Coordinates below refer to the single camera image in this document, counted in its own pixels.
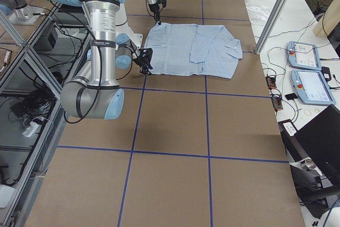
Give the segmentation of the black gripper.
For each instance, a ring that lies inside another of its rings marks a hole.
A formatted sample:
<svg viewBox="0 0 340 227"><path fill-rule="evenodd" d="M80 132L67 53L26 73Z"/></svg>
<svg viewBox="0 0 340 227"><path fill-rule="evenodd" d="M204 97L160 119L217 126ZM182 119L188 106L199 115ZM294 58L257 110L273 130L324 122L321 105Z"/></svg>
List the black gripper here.
<svg viewBox="0 0 340 227"><path fill-rule="evenodd" d="M153 69L150 62L152 59L152 48L139 49L139 55L133 59L133 62L140 67L140 73L143 75L151 75L150 70Z"/></svg>
<svg viewBox="0 0 340 227"><path fill-rule="evenodd" d="M158 25L161 25L160 13L167 5L167 0L150 0L150 10L153 13L155 21Z"/></svg>

